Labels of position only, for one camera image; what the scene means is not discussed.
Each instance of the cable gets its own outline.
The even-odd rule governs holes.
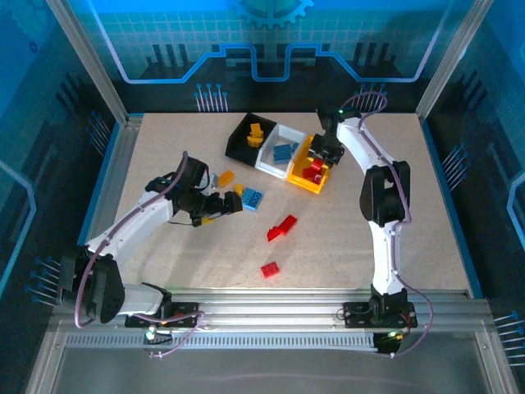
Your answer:
[[[408,330],[407,335],[409,335],[410,329],[412,328],[412,324],[410,323],[410,318],[407,318],[404,314],[399,314],[399,316],[401,316],[403,320],[407,322],[407,330]]]
[[[423,341],[423,339],[425,339],[425,337],[428,335],[429,331],[430,331],[430,328],[432,326],[432,322],[434,321],[434,309],[432,307],[432,302],[428,299],[428,297],[426,295],[424,295],[422,292],[420,292],[419,290],[416,290],[414,289],[413,287],[411,287],[407,282],[405,282],[403,280],[403,278],[401,278],[401,276],[398,274],[398,268],[397,268],[397,263],[395,261],[395,232],[397,230],[397,227],[399,226],[402,226],[403,224],[411,224],[412,223],[412,214],[410,213],[410,209],[409,209],[409,202],[408,202],[408,199],[407,199],[407,196],[406,194],[404,193],[404,190],[403,190],[403,186],[401,185],[401,180],[399,179],[399,176],[397,174],[397,171],[395,170],[394,168],[394,165],[383,155],[383,153],[379,150],[379,148],[372,142],[372,140],[370,140],[370,138],[368,138],[368,136],[364,133],[364,129],[362,128],[363,126],[363,122],[365,119],[367,119],[368,117],[370,117],[371,115],[374,115],[376,113],[379,113],[381,112],[383,109],[386,108],[386,105],[388,104],[388,99],[386,98],[386,96],[383,94],[383,93],[380,93],[380,92],[364,92],[364,93],[360,93],[360,94],[356,94],[352,97],[350,97],[348,100],[346,100],[343,105],[341,105],[341,108],[344,108],[351,100],[355,100],[357,98],[360,98],[360,97],[363,97],[363,96],[369,96],[369,95],[372,95],[372,96],[378,96],[381,98],[381,105],[378,109],[372,111],[372,112],[369,112],[367,114],[365,114],[363,117],[361,117],[361,119],[359,120],[359,124],[358,124],[358,133],[363,137],[363,139],[367,142],[367,144],[370,146],[370,148],[374,151],[374,153],[377,155],[377,157],[384,163],[386,164],[386,166],[390,169],[390,172],[392,173],[392,176],[394,177],[394,182],[395,182],[395,186],[397,187],[397,190],[399,191],[399,197],[401,198],[401,204],[403,205],[403,209],[404,209],[404,212],[405,212],[405,220],[404,221],[400,221],[400,222],[397,222],[393,227],[392,227],[392,236],[390,238],[390,242],[392,244],[392,247],[391,247],[391,251],[390,251],[390,258],[392,260],[392,271],[393,271],[393,274],[394,274],[394,277],[403,285],[405,286],[406,288],[408,288],[409,290],[413,291],[414,293],[420,295],[426,302],[427,302],[427,305],[428,305],[428,309],[430,310],[430,318],[429,318],[429,322],[428,322],[428,325],[425,327],[425,330],[423,331],[423,334],[418,338],[417,341],[415,341],[413,343],[413,345],[411,345],[408,349],[406,350],[403,350],[401,351],[400,353],[397,353],[395,355],[392,355],[391,358],[397,358],[397,357],[400,357],[401,355],[406,355],[407,353],[409,353],[410,351],[414,350],[416,347],[419,346],[419,344]]]
[[[152,318],[151,316],[148,316],[147,314],[134,314],[134,316],[137,318],[146,320],[147,322],[150,322],[150,323],[160,323],[160,324],[179,322],[186,318],[193,318],[194,316],[199,316],[199,319],[197,320],[197,323],[195,324],[195,326],[191,329],[188,335],[186,335],[185,338],[182,341],[180,341],[175,347],[163,353],[159,351],[157,354],[153,352],[149,354],[150,358],[161,359],[162,357],[166,357],[167,355],[170,355],[171,353],[179,350],[195,334],[200,324],[204,320],[205,313],[202,310],[196,310],[195,312],[192,312],[190,314],[185,314],[183,316],[166,318],[166,319]]]
[[[93,319],[91,318],[85,323],[80,322],[80,306],[82,305],[82,298],[84,297],[84,289],[85,284],[88,281],[89,273],[91,272],[91,269],[93,269],[93,266],[95,264],[95,261],[97,257],[102,253],[104,248],[109,245],[111,239],[118,233],[118,231],[124,226],[134,215],[144,210],[144,208],[148,207],[149,205],[153,204],[157,200],[161,199],[166,193],[168,193],[179,181],[179,179],[182,177],[182,174],[184,170],[186,169],[186,163],[188,162],[188,152],[184,151],[182,153],[182,160],[179,163],[179,167],[177,168],[177,175],[173,182],[162,192],[155,195],[145,203],[141,204],[139,207],[135,208],[133,211],[128,213],[126,216],[124,216],[114,227],[113,229],[107,234],[107,238],[100,243],[98,248],[95,250],[91,258],[89,259],[88,265],[86,266],[84,273],[82,274],[82,278],[80,279],[79,284],[79,290],[76,295],[76,302],[75,302],[75,325],[78,328],[84,328],[88,324],[91,324],[93,322]]]
[[[169,224],[179,224],[181,226],[193,226],[191,223],[182,223],[182,222],[167,222]]]

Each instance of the black mounting bracket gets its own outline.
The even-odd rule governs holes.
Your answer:
[[[345,302],[343,304],[343,316],[346,328],[392,328],[401,329],[408,326],[401,316],[410,320],[410,327],[418,326],[418,318],[413,303],[409,302],[401,309],[399,314],[383,315],[381,318],[372,312],[368,302]]]
[[[152,315],[152,318],[158,319],[168,319],[176,316],[183,316],[185,314],[191,314],[199,310],[199,303],[197,302],[172,302],[171,293],[162,289],[161,287],[151,285],[149,283],[143,283],[144,285],[153,287],[154,289],[159,290],[163,294],[162,303],[157,313]],[[192,316],[185,318],[184,320],[179,320],[178,322],[166,323],[166,324],[156,324],[151,323],[136,316],[127,316],[124,326],[127,328],[148,328],[151,325],[157,327],[165,328],[193,328],[197,324],[197,316]]]

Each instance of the orange lego brick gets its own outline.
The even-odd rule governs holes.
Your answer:
[[[248,140],[248,145],[251,146],[252,148],[260,147],[261,144],[264,141],[263,137],[251,137],[251,136],[248,136],[248,137],[246,137],[246,139]]]
[[[219,176],[219,187],[224,187],[228,185],[231,181],[233,181],[233,178],[235,178],[235,174],[228,170],[224,172],[221,176]]]
[[[244,186],[242,186],[242,185],[235,185],[234,186],[234,190],[235,190],[235,193],[237,193],[239,195],[239,197],[243,196]]]
[[[261,130],[261,124],[260,123],[252,123],[249,125],[250,128],[250,135],[255,138],[261,138],[263,137],[264,133]]]

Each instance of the red lego brick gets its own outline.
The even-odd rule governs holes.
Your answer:
[[[282,234],[283,232],[279,227],[272,227],[270,230],[268,230],[268,233],[267,233],[268,242],[276,239],[278,236],[281,236]]]
[[[281,270],[279,269],[279,267],[277,267],[277,263],[274,261],[273,263],[263,265],[261,267],[261,271],[264,277],[267,278],[278,274]]]
[[[319,173],[319,171],[317,171],[316,169],[308,167],[308,168],[305,168],[303,170],[303,178],[304,179],[313,178],[318,173]]]
[[[292,215],[288,215],[288,217],[284,220],[283,223],[280,224],[279,228],[282,231],[282,234],[286,235],[291,230],[293,226],[295,226],[295,223],[297,222],[297,218],[295,218]]]
[[[310,164],[310,168],[313,168],[315,171],[320,172],[322,167],[322,160],[320,158],[315,158],[313,163]]]

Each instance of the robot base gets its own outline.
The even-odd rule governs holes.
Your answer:
[[[375,316],[368,302],[345,302],[343,304],[346,328],[405,328],[408,326],[403,316],[409,320],[410,327],[418,326],[413,303],[408,302],[398,314]]]

